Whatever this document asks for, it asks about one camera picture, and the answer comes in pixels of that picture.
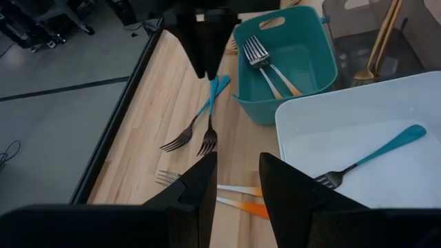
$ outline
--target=butcher block countertop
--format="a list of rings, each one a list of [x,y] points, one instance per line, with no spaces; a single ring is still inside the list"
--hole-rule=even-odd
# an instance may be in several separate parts
[[[289,2],[283,1],[282,7]],[[303,0],[300,4],[311,5],[322,13],[322,0]],[[249,19],[256,15],[259,14],[240,17]],[[259,186],[259,154],[269,152],[280,156],[276,128],[253,123],[231,97],[237,91],[235,54],[225,54],[218,73],[232,78],[214,107],[218,183]],[[159,169],[182,174],[198,161],[200,157],[196,154],[207,130],[207,112],[196,121],[193,138],[186,146],[170,153],[159,147],[175,139],[189,125],[208,96],[207,79],[197,78],[178,40],[164,31],[107,155],[89,204],[140,205],[164,189],[155,183]],[[218,196],[263,203],[261,198],[233,192],[218,191]],[[276,247],[276,240],[269,220],[217,203],[211,247],[270,248]]]

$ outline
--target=orange-handled fork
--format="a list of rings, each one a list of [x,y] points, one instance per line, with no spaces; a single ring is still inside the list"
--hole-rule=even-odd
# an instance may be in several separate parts
[[[168,187],[171,185],[174,181],[176,181],[180,174],[174,173],[174,172],[167,172],[164,170],[158,171],[158,176],[156,177],[157,183],[163,186]],[[244,194],[249,194],[252,196],[259,196],[262,197],[262,188],[260,187],[241,187],[241,186],[230,186],[230,185],[218,185],[218,189],[232,191],[232,192],[239,192]],[[216,197],[217,201],[220,203],[224,203],[227,205],[230,205],[232,207],[237,207],[241,210],[247,211],[251,214],[254,214],[256,216],[260,216],[262,218],[265,218],[269,220],[267,208],[264,204],[258,204],[258,203],[243,203],[237,200],[230,200],[225,199],[221,197]]]

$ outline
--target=white plastic tray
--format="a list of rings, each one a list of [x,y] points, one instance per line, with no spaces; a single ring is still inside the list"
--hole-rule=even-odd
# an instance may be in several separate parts
[[[294,99],[276,112],[282,160],[312,178],[413,124],[427,134],[349,172],[336,191],[370,208],[441,207],[441,72]]]

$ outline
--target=basket handle hole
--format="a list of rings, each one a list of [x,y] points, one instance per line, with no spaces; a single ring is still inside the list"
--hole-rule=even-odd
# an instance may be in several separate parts
[[[275,28],[277,26],[283,25],[285,23],[284,17],[276,17],[270,20],[263,21],[259,24],[260,30],[266,30],[270,28]]]
[[[370,3],[376,3],[380,0],[347,0],[345,3],[345,9],[351,10],[353,8],[363,7]]]

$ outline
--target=teal plastic basket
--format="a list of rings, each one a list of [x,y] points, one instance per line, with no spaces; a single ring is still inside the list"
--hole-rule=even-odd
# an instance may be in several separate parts
[[[261,30],[260,24],[283,17],[285,22]],[[243,53],[245,39],[256,35],[273,63],[302,92],[292,96],[269,66],[264,70],[283,99],[275,99],[265,78]],[[234,30],[238,44],[238,96],[247,115],[257,124],[273,125],[278,106],[285,101],[329,91],[337,77],[334,55],[322,27],[322,19],[309,6],[295,6],[245,21]]]

